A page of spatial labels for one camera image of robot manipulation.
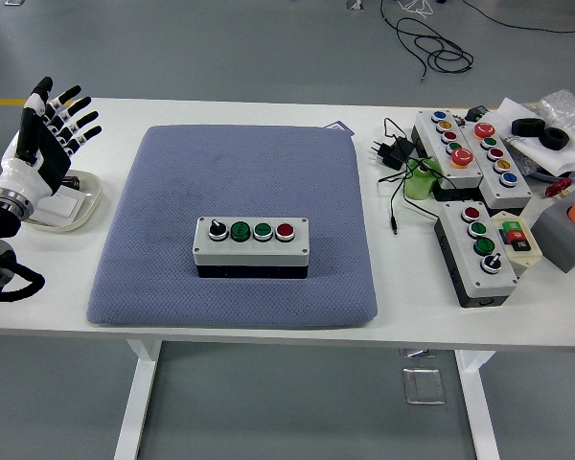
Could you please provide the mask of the white and black robot left hand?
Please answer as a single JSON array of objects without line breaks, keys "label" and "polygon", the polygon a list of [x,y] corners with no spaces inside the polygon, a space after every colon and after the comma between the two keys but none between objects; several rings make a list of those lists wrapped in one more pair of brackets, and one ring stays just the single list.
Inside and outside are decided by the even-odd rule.
[{"label": "white and black robot left hand", "polygon": [[24,103],[19,130],[1,160],[0,207],[27,219],[38,202],[54,195],[71,167],[71,157],[102,128],[90,97],[76,85],[54,99],[53,80],[43,78]]}]

